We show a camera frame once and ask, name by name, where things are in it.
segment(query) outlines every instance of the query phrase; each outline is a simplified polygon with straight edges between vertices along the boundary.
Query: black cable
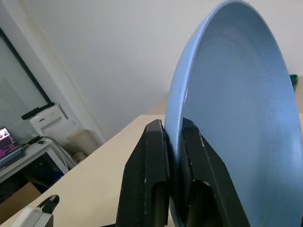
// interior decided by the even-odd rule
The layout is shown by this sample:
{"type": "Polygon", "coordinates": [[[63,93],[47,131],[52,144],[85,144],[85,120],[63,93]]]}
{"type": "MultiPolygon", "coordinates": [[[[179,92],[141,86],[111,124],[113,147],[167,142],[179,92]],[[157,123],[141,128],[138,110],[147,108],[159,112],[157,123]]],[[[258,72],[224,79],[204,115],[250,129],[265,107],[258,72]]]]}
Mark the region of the black cable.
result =
{"type": "MultiPolygon", "coordinates": [[[[51,140],[51,141],[53,141],[56,145],[57,145],[57,147],[60,149],[60,151],[67,157],[67,159],[72,163],[72,161],[70,160],[70,158],[63,152],[63,150],[61,149],[61,148],[63,148],[63,149],[65,149],[60,143],[58,143],[54,138],[52,138],[52,137],[50,137],[50,136],[42,136],[41,138],[47,138],[47,139],[49,139],[49,140],[51,140]]],[[[69,153],[69,155],[71,156],[71,158],[73,159],[73,161],[75,162],[75,163],[77,163],[77,164],[79,164],[74,158],[73,158],[73,156],[69,153]]]]}
{"type": "Polygon", "coordinates": [[[58,195],[51,195],[45,200],[43,200],[37,207],[41,208],[42,212],[44,213],[52,214],[59,201],[60,198],[58,195]]]}
{"type": "Polygon", "coordinates": [[[22,147],[23,149],[26,149],[26,148],[29,147],[29,144],[28,144],[28,143],[27,143],[27,144],[22,144],[21,147],[22,147]]]}

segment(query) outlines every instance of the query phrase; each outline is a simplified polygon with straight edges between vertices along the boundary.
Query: desk surface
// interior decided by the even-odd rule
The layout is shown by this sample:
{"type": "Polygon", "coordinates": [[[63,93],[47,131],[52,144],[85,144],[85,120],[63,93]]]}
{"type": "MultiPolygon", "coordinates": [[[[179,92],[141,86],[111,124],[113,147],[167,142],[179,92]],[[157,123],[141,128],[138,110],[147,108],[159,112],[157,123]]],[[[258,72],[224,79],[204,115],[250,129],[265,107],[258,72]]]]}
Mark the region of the desk surface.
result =
{"type": "MultiPolygon", "coordinates": [[[[31,205],[58,194],[60,202],[53,213],[55,227],[99,227],[115,223],[124,166],[145,126],[155,119],[164,121],[164,115],[139,116],[31,205]]],[[[1,226],[9,227],[19,214],[1,226]]],[[[171,217],[168,226],[174,226],[171,217]]]]}

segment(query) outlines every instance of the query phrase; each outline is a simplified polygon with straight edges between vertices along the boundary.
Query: window frame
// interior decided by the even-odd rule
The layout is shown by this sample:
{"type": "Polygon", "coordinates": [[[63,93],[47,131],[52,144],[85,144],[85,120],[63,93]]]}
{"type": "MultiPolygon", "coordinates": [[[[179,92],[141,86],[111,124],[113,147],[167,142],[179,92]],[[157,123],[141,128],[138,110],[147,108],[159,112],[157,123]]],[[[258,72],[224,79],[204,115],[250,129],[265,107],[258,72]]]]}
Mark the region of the window frame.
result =
{"type": "Polygon", "coordinates": [[[15,58],[17,59],[17,61],[19,62],[19,64],[23,68],[23,70],[25,71],[25,73],[28,75],[28,77],[31,79],[31,81],[33,82],[33,84],[35,85],[37,90],[40,92],[40,94],[44,98],[44,100],[47,102],[47,104],[50,104],[52,101],[50,100],[48,95],[45,93],[45,91],[42,89],[42,87],[40,86],[40,84],[38,83],[38,81],[36,80],[36,78],[34,77],[32,72],[29,70],[29,68],[27,67],[27,65],[21,58],[21,56],[18,54],[18,52],[14,48],[13,44],[9,41],[9,39],[7,38],[5,33],[2,31],[1,27],[0,27],[0,37],[4,40],[5,44],[9,47],[10,51],[13,53],[13,55],[15,56],[15,58]]]}

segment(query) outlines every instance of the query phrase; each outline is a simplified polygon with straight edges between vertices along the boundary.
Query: green object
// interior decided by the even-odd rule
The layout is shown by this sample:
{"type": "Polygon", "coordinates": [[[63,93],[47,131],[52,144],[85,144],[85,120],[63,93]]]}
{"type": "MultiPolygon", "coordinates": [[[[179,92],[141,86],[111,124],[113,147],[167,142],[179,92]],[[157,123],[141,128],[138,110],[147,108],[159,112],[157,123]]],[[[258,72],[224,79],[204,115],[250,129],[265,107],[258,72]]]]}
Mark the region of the green object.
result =
{"type": "Polygon", "coordinates": [[[299,77],[297,74],[292,74],[292,75],[289,75],[290,76],[290,79],[292,81],[292,84],[293,84],[293,89],[295,91],[296,87],[297,87],[297,84],[298,84],[298,80],[299,80],[299,77]]]}

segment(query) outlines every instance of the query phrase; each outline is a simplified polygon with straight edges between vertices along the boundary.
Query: white wall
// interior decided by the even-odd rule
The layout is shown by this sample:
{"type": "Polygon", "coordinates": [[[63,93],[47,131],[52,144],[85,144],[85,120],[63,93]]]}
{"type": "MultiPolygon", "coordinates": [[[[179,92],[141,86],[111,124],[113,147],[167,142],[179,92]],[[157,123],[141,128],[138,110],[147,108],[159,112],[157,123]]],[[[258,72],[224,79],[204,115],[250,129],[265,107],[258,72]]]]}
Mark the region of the white wall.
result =
{"type": "MultiPolygon", "coordinates": [[[[88,108],[87,115],[78,114],[79,121],[89,118],[90,124],[96,123],[94,131],[108,140],[165,96],[187,40],[219,2],[19,0],[18,3],[27,17],[27,26],[35,27],[31,35],[43,37],[42,44],[38,41],[40,48],[45,45],[52,52],[50,64],[63,71],[62,77],[53,77],[58,90],[68,88],[62,94],[65,98],[69,92],[75,93],[73,101],[67,98],[71,109],[81,112],[82,107],[88,108]],[[76,99],[81,100],[82,107],[72,104],[76,99]]],[[[303,75],[300,58],[303,1],[251,0],[250,4],[271,28],[289,72],[303,75]]]]}
{"type": "Polygon", "coordinates": [[[59,61],[18,0],[0,1],[0,27],[50,99],[60,103],[78,129],[90,130],[99,144],[104,143],[106,140],[78,90],[74,88],[64,62],[59,61]]]}

